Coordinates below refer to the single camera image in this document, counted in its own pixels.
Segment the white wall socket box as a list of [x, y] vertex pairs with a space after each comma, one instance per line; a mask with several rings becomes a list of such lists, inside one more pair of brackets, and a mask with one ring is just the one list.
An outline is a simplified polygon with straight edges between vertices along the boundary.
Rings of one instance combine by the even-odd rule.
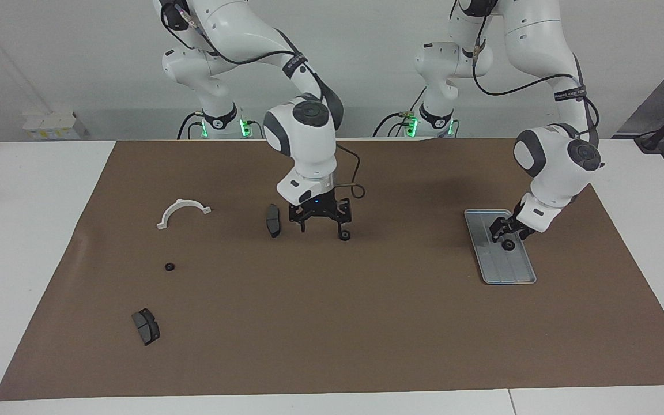
[[82, 140], [89, 136], [74, 112], [26, 115], [22, 129], [34, 140]]

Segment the wide dark brake pad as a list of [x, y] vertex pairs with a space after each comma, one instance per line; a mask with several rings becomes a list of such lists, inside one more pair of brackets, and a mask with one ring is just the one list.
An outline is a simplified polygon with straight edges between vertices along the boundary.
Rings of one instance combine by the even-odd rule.
[[141, 309], [132, 313], [131, 318], [144, 346], [149, 346], [161, 337], [159, 324], [150, 310]]

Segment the brown table mat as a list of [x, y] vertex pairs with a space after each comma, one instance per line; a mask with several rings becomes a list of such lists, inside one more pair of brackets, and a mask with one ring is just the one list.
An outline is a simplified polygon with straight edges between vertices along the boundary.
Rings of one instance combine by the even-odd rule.
[[[664, 384], [664, 310], [591, 187], [525, 242], [537, 283], [486, 285], [463, 213], [520, 199], [511, 140], [346, 147], [367, 196], [343, 242], [288, 222], [264, 142], [114, 145], [0, 400]], [[157, 229], [177, 199], [212, 212]]]

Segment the silver metal tray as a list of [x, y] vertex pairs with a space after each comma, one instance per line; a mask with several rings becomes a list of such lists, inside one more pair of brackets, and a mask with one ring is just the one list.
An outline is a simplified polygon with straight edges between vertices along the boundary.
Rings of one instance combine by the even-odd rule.
[[501, 243], [510, 235], [491, 241], [490, 226], [499, 216], [508, 217], [506, 209], [467, 209], [464, 211], [476, 261], [482, 280], [488, 285], [534, 284], [537, 275], [528, 257], [524, 241], [514, 241], [516, 250], [505, 251]]

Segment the slim dark brake pad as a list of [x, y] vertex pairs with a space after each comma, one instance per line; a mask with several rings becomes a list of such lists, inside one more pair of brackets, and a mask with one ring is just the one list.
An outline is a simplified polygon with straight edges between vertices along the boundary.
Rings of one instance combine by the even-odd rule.
[[281, 233], [280, 210], [275, 204], [266, 208], [266, 228], [272, 239], [279, 237]]

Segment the white semicircular plastic bracket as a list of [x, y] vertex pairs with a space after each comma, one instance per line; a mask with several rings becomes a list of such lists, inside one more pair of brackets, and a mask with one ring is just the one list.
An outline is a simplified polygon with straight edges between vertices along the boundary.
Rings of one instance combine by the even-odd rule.
[[192, 200], [192, 199], [177, 199], [176, 202], [169, 205], [161, 215], [161, 220], [156, 224], [157, 229], [166, 229], [168, 228], [169, 218], [176, 213], [176, 211], [183, 208], [196, 208], [201, 211], [203, 214], [209, 214], [213, 212], [210, 206], [205, 206], [202, 203]]

